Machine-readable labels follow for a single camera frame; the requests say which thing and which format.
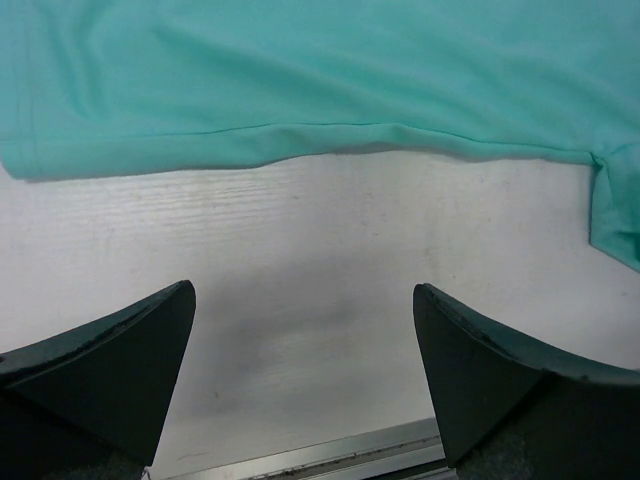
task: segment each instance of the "mint green fabric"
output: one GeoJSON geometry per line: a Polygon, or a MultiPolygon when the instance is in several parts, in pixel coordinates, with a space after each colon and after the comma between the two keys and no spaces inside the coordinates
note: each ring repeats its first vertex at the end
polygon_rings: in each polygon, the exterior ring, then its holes
{"type": "Polygon", "coordinates": [[[640,270],[637,0],[2,0],[17,178],[245,168],[344,147],[593,165],[640,270]]]}

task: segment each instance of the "white wooden surface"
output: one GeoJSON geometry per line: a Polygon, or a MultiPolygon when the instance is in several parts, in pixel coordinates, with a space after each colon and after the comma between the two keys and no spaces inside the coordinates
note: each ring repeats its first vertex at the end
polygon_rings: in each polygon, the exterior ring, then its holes
{"type": "Polygon", "coordinates": [[[2,172],[0,351],[191,279],[154,480],[433,415],[419,282],[640,367],[640,275],[588,246],[589,184],[583,167],[409,152],[54,183],[2,172]]]}

